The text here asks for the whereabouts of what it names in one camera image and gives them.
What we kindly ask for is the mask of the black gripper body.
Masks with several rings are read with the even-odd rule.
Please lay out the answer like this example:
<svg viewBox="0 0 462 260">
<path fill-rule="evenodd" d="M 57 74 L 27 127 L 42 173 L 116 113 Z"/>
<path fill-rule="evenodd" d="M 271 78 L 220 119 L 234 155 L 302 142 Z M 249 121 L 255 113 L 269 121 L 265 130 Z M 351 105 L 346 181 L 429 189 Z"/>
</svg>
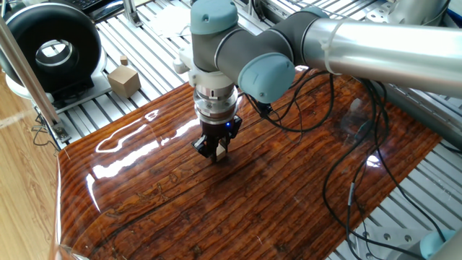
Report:
<svg viewBox="0 0 462 260">
<path fill-rule="evenodd" d="M 237 136 L 237 133 L 239 132 L 242 122 L 242 118 L 237 115 L 234 115 L 234 117 L 229 121 L 219 124 L 211 124 L 202 121 L 202 134 L 206 137 L 215 137 L 218 139 L 234 139 Z"/>
</svg>

